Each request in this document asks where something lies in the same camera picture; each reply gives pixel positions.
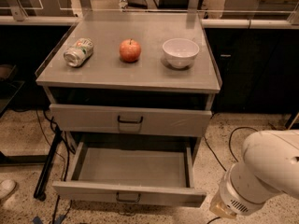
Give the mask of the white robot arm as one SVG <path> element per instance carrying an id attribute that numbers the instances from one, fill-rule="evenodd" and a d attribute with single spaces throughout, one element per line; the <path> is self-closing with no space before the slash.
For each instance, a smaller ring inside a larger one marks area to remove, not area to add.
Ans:
<path id="1" fill-rule="evenodd" d="M 249 216 L 278 195 L 299 199 L 299 131 L 249 135 L 242 159 L 224 174 L 209 210 L 219 217 Z"/>

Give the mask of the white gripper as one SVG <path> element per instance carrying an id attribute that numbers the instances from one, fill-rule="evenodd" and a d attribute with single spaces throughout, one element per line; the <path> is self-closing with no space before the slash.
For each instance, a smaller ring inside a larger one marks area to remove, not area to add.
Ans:
<path id="1" fill-rule="evenodd" d="M 280 191 L 256 177 L 244 162 L 238 162 L 225 173 L 209 210 L 222 218 L 249 216 L 280 194 Z"/>

